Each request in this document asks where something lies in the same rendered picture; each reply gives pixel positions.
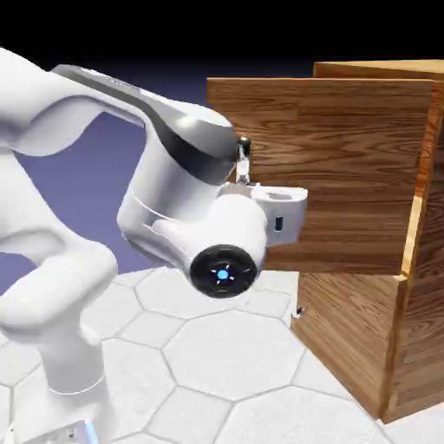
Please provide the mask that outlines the curved metal door handle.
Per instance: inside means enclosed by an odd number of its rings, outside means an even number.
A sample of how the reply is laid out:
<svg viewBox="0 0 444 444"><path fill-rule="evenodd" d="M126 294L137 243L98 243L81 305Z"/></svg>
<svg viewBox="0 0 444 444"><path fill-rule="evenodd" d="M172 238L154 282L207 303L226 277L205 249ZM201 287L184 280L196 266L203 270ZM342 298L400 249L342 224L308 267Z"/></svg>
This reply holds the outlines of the curved metal door handle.
<svg viewBox="0 0 444 444"><path fill-rule="evenodd" d="M238 138L238 158L236 164L236 182L249 185L250 180L250 151L251 140L248 137Z"/></svg>

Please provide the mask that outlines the light wooden cabinet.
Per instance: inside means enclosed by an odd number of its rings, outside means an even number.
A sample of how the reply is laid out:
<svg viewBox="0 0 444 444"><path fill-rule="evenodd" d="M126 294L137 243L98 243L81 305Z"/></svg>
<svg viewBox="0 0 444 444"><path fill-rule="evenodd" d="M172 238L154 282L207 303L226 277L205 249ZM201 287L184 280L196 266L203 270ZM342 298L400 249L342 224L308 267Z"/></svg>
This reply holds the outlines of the light wooden cabinet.
<svg viewBox="0 0 444 444"><path fill-rule="evenodd" d="M396 336L389 423L444 402L444 60L318 62L317 77L437 82L402 261L408 279Z"/></svg>

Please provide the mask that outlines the small wooden cabinet door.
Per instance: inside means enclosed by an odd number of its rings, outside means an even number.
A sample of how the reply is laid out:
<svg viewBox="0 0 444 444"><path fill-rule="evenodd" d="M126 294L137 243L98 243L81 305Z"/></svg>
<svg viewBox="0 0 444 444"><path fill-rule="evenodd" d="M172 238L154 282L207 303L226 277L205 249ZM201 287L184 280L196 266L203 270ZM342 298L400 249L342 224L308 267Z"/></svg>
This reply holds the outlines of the small wooden cabinet door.
<svg viewBox="0 0 444 444"><path fill-rule="evenodd" d="M408 279L403 275L299 275L291 329L376 419L387 406Z"/></svg>

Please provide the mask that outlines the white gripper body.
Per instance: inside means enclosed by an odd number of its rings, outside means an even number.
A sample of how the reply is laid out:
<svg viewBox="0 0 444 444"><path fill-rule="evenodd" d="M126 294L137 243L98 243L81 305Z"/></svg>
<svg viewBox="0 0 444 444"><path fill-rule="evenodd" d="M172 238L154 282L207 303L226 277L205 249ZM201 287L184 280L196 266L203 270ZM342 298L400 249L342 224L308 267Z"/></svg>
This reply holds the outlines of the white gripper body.
<svg viewBox="0 0 444 444"><path fill-rule="evenodd" d="M219 190L219 199L222 201L257 200L263 197L264 190L259 184L226 182Z"/></svg>

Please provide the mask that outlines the large wooden cabinet door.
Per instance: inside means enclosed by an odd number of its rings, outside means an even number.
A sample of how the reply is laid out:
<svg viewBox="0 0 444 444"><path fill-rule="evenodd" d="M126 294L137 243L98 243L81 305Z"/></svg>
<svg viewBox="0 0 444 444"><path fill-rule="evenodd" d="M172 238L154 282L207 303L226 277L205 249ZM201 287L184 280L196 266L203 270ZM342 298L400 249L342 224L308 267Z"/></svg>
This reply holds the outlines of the large wooden cabinet door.
<svg viewBox="0 0 444 444"><path fill-rule="evenodd" d="M251 178L309 192L299 240L272 247L267 269L400 273L435 91L430 80L208 80L208 104L251 140Z"/></svg>

